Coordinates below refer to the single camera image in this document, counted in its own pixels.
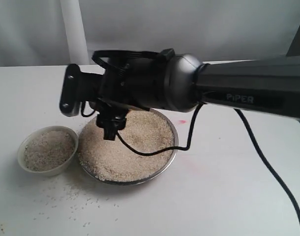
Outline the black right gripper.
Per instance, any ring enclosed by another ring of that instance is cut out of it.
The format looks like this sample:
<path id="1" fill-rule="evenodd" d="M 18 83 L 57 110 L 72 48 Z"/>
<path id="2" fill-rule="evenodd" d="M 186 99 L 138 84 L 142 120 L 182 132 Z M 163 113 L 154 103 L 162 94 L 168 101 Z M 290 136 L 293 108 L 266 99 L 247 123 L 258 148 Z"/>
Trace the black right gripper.
<path id="1" fill-rule="evenodd" d="M 90 97 L 90 107 L 98 111 L 96 126 L 103 129 L 103 139 L 114 141 L 119 130 L 126 127 L 126 116 L 131 110 L 149 111 L 147 108 L 129 98 Z"/>

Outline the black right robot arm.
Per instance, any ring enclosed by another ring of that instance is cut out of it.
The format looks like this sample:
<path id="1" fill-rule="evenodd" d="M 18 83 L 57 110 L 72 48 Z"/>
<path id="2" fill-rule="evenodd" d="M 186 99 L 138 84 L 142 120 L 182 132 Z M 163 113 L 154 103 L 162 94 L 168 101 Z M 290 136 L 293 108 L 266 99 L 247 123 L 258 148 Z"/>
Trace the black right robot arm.
<path id="1" fill-rule="evenodd" d="M 215 104 L 300 120 L 300 56 L 210 64 L 173 49 L 101 50 L 105 72 L 86 100 L 129 109 L 188 112 Z"/>

